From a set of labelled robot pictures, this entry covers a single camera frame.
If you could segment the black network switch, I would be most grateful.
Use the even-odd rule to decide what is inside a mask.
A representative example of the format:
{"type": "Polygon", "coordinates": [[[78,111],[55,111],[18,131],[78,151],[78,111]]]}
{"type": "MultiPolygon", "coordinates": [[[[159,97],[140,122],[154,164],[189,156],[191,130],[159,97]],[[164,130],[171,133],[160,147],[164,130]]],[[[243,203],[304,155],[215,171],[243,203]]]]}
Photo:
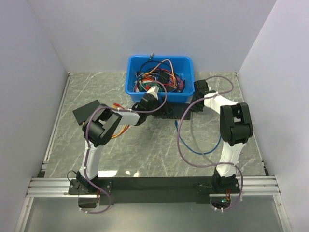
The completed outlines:
{"type": "Polygon", "coordinates": [[[92,113],[99,107],[100,102],[98,100],[94,100],[86,105],[83,105],[75,110],[73,110],[73,115],[78,123],[78,125],[82,125],[86,120],[92,115],[92,113]]]}
{"type": "Polygon", "coordinates": [[[172,119],[172,120],[180,120],[188,108],[188,103],[174,103],[169,102],[169,104],[172,107],[172,112],[168,114],[167,116],[162,116],[161,108],[153,113],[154,117],[161,118],[161,119],[172,119]]]}

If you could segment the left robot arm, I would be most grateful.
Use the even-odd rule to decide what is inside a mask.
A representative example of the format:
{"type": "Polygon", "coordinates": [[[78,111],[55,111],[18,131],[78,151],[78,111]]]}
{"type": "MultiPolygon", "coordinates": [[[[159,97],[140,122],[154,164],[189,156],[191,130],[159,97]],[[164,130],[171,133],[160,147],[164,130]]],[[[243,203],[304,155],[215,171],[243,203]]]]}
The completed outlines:
{"type": "Polygon", "coordinates": [[[104,146],[112,139],[118,126],[139,126],[149,116],[163,118],[173,112],[167,98],[160,98],[155,92],[146,92],[141,100],[130,109],[120,106],[112,108],[98,101],[73,111],[78,124],[82,126],[85,150],[82,165],[70,181],[70,195],[109,195],[112,189],[127,187],[122,177],[100,177],[98,163],[104,146]]]}

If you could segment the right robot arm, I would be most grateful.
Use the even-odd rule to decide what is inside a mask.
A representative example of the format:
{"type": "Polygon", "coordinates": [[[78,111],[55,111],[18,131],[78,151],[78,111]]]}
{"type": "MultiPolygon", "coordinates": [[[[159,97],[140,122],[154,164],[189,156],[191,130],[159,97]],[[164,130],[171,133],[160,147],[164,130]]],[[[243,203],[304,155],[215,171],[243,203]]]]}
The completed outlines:
{"type": "Polygon", "coordinates": [[[253,135],[253,125],[249,106],[245,102],[231,101],[218,92],[210,90],[205,80],[194,82],[194,95],[192,101],[206,98],[196,103],[192,109],[196,112],[203,111],[208,107],[220,115],[220,135],[223,140],[223,149],[218,165],[212,176],[212,187],[216,193],[239,192],[239,183],[236,179],[235,164],[239,156],[253,135]]]}

